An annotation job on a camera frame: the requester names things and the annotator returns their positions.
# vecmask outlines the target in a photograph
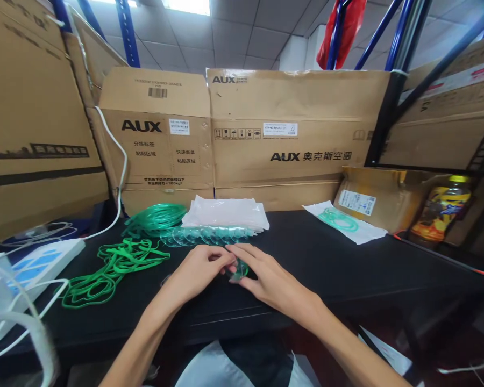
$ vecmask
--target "black table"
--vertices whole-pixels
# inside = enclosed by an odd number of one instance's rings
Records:
[[[388,306],[415,306],[434,299],[484,295],[484,277],[459,268],[388,235],[357,246],[307,211],[267,213],[269,231],[251,243],[273,255],[335,313],[365,314]],[[123,224],[86,241],[86,248],[61,273],[62,278],[91,274],[101,267],[101,245],[119,243]],[[56,303],[44,318],[63,367],[113,358],[133,331],[160,283],[190,248],[171,253],[161,265],[127,275],[112,300],[80,310]],[[53,289],[37,300],[44,305]],[[162,346],[178,347],[277,329],[291,321],[256,300],[226,277],[216,278],[176,316]],[[0,347],[17,337],[19,327]],[[39,369],[28,340],[0,358],[0,376]]]

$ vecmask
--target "ceiling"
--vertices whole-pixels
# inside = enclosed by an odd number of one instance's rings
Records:
[[[364,22],[344,68],[352,69],[392,0],[368,0]],[[80,11],[77,0],[67,0]],[[142,67],[204,74],[209,68],[278,69],[290,35],[309,37],[325,24],[334,1],[210,0],[211,17],[167,10],[161,0],[131,8]],[[90,0],[108,43],[125,55],[116,6]],[[444,55],[484,11],[484,0],[432,0],[412,66]],[[383,69],[398,11],[366,69]]]

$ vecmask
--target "red plastic bag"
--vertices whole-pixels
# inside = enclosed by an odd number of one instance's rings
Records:
[[[339,2],[343,0],[336,0],[333,6],[332,14],[326,25],[326,31],[324,33],[323,44],[319,48],[317,53],[317,64],[323,69],[326,69],[328,63],[328,54],[330,52],[330,42],[332,41],[332,33],[335,28],[335,22],[337,20],[337,7]],[[359,32],[360,26],[364,19],[364,9],[366,8],[367,0],[353,0],[346,9],[346,18],[343,26],[343,38],[340,43],[339,54],[337,55],[336,69],[343,67],[348,54],[350,53],[353,41]]]

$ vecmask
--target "power strip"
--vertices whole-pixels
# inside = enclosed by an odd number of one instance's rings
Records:
[[[41,282],[54,280],[59,273],[84,249],[82,239],[69,239],[49,245],[38,247],[36,250],[25,256],[12,266],[15,280],[25,289],[32,301],[48,287],[42,285],[34,288]],[[19,289],[11,282],[7,282],[12,297],[20,293]],[[15,312],[23,313],[27,310],[27,303],[20,297],[13,309]],[[0,340],[15,325],[13,322],[6,322],[0,330]]]

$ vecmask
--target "bottle cap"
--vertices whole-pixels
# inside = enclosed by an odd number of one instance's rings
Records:
[[[466,183],[468,178],[466,176],[452,175],[449,180],[456,183]]]

